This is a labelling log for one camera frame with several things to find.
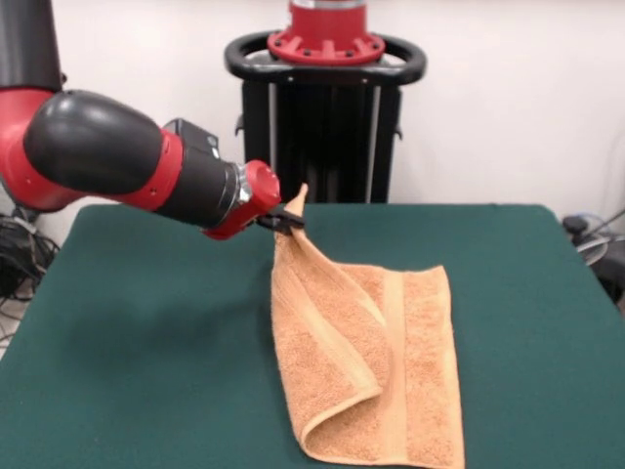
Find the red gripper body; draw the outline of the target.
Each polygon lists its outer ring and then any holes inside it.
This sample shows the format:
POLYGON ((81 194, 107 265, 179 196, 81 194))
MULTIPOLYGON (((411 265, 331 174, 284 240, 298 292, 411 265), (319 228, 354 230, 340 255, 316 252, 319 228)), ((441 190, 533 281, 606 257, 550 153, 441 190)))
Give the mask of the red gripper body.
POLYGON ((235 168, 237 182, 233 205, 216 228, 204 231, 216 240, 229 239, 244 231, 281 201, 278 178, 264 161, 252 160, 235 168))

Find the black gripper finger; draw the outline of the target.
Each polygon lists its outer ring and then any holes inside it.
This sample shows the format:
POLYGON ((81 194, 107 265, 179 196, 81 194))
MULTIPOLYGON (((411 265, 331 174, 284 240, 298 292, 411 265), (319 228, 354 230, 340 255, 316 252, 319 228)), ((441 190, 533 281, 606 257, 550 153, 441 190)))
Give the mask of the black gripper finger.
POLYGON ((291 235, 292 222, 281 216, 263 215, 256 219, 256 224, 274 233, 291 235))
POLYGON ((301 216, 295 215, 283 207, 274 207, 268 214, 288 219, 292 222, 292 229, 302 229, 305 226, 305 220, 301 216))

